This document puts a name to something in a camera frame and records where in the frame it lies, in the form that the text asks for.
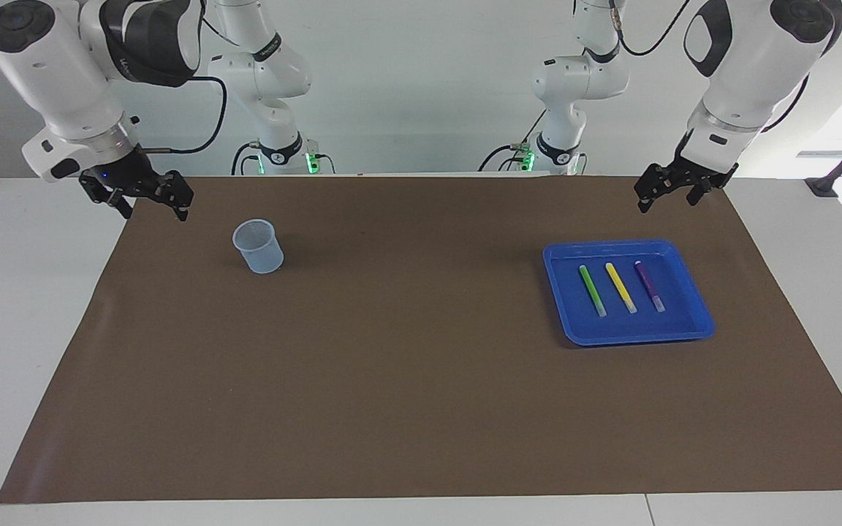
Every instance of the white robotic arm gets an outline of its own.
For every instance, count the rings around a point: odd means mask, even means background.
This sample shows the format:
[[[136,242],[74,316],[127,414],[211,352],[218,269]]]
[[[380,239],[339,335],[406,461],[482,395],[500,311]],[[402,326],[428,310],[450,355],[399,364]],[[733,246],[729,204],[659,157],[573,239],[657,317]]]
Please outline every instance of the white robotic arm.
[[[23,146],[45,180],[77,172],[94,202],[132,209],[146,197],[185,220],[194,192],[176,171],[155,173],[107,79],[180,86],[200,64],[194,0],[14,0],[0,7],[0,69],[46,127]]]
[[[652,164],[635,184],[639,209],[692,186],[695,205],[729,182],[736,161],[775,107],[795,90],[842,31],[839,0],[708,0],[685,36],[685,51],[710,87],[667,167]]]
[[[294,114],[281,99],[311,89],[304,57],[284,44],[263,0],[213,0],[224,33],[243,48],[213,57],[210,74],[230,88],[230,98],[253,118],[257,149],[268,174],[317,173],[316,143],[297,129]]]
[[[625,0],[618,0],[617,9],[624,4]],[[531,84],[547,109],[545,129],[528,138],[529,149],[535,153],[534,169],[554,174],[572,174],[576,169],[577,148],[587,126],[587,116],[577,103],[610,99],[629,85],[608,0],[579,0],[574,24],[584,53],[545,61]]]

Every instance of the marker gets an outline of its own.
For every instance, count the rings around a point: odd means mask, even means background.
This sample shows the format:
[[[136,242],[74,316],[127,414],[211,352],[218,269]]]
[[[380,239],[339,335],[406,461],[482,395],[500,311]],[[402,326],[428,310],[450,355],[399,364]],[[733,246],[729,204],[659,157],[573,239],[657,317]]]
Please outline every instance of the marker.
[[[595,284],[593,284],[591,272],[587,270],[587,266],[580,266],[580,275],[584,278],[584,284],[587,286],[587,291],[591,293],[591,299],[593,300],[593,305],[597,308],[599,317],[606,317],[606,307],[602,306],[602,300],[599,299],[599,293],[597,292]]]
[[[661,296],[658,295],[658,290],[655,290],[655,284],[652,284],[652,279],[648,276],[648,271],[645,270],[645,265],[642,265],[641,261],[635,262],[635,272],[638,272],[645,290],[648,290],[648,296],[651,296],[652,303],[655,303],[655,310],[663,313],[664,303],[661,302]]]
[[[639,312],[639,310],[635,308],[635,303],[632,302],[632,296],[629,296],[629,291],[626,290],[626,284],[622,283],[622,278],[619,277],[619,272],[615,271],[615,267],[612,263],[606,263],[606,272],[609,273],[609,279],[612,280],[612,284],[615,284],[615,289],[619,291],[619,296],[622,297],[622,302],[626,304],[626,308],[629,309],[629,313],[635,314]]]

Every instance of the cup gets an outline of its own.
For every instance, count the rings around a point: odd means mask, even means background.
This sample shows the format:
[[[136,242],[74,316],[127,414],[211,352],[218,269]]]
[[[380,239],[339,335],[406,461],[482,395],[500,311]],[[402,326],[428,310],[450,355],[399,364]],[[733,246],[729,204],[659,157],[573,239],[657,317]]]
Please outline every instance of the cup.
[[[256,274],[275,272],[284,263],[275,227],[264,219],[250,219],[233,232],[233,246],[243,254],[249,270]]]

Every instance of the purple marker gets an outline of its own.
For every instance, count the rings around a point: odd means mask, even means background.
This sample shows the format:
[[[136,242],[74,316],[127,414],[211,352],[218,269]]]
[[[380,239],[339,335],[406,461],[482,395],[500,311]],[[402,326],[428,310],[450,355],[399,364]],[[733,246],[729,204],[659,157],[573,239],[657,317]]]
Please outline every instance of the purple marker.
[[[645,265],[642,265],[641,261],[635,262],[635,272],[638,272],[639,278],[642,279],[642,284],[645,286],[645,290],[648,290],[648,296],[651,296],[652,303],[655,303],[655,310],[663,313],[664,303],[661,302],[661,296],[658,295],[658,290],[655,290],[652,279],[648,276],[648,271],[645,270]]]

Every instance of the blue tray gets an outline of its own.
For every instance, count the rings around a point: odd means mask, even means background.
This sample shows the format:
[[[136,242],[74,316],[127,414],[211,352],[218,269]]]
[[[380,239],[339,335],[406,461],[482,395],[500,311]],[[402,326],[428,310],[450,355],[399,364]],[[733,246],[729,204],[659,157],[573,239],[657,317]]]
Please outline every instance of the blue tray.
[[[659,313],[635,272],[642,261],[658,290]],[[638,307],[630,314],[606,272],[612,263]],[[607,316],[599,317],[580,277],[585,265],[599,290]],[[713,336],[716,326],[681,253],[667,240],[564,243],[545,249],[545,267],[568,339],[579,346],[679,342]]]

